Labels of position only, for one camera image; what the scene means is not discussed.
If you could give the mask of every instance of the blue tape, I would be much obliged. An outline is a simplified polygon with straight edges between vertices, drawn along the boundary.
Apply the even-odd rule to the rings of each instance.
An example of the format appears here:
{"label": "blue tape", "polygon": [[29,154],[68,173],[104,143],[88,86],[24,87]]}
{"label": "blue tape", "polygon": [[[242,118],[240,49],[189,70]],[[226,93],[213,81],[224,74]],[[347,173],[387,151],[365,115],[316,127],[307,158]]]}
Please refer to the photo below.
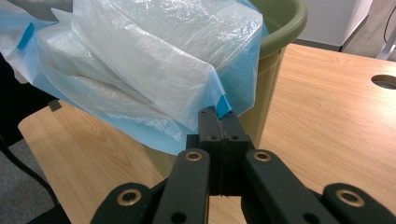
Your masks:
{"label": "blue tape", "polygon": [[30,39],[32,39],[35,33],[35,26],[32,23],[29,23],[29,26],[26,28],[25,32],[23,33],[22,39],[17,46],[17,49],[25,50],[27,44],[29,43]]}
{"label": "blue tape", "polygon": [[218,104],[216,105],[216,114],[219,119],[224,117],[228,112],[232,110],[230,102],[226,94],[220,96]]}

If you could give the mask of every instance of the plastic packaging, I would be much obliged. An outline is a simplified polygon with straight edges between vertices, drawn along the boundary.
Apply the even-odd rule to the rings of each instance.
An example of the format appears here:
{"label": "plastic packaging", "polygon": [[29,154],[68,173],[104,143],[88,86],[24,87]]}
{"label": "plastic packaging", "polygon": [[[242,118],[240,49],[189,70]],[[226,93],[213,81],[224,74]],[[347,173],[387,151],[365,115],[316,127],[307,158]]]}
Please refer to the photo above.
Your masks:
{"label": "plastic packaging", "polygon": [[184,149],[206,106],[253,106],[262,15],[235,1],[80,0],[56,24],[0,7],[21,21],[0,22],[16,73],[149,147]]}

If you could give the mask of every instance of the wooden table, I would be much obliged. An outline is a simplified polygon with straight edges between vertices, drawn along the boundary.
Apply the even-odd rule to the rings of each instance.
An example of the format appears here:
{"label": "wooden table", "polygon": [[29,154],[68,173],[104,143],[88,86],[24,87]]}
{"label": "wooden table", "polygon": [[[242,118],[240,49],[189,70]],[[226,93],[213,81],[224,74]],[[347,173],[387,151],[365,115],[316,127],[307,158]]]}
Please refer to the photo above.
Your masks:
{"label": "wooden table", "polygon": [[[317,192],[357,186],[396,214],[396,91],[371,77],[396,63],[290,45],[261,148],[274,151]],[[73,223],[90,222],[116,186],[162,180],[131,137],[64,102],[19,128]],[[209,223],[244,223],[237,198],[211,198]]]}

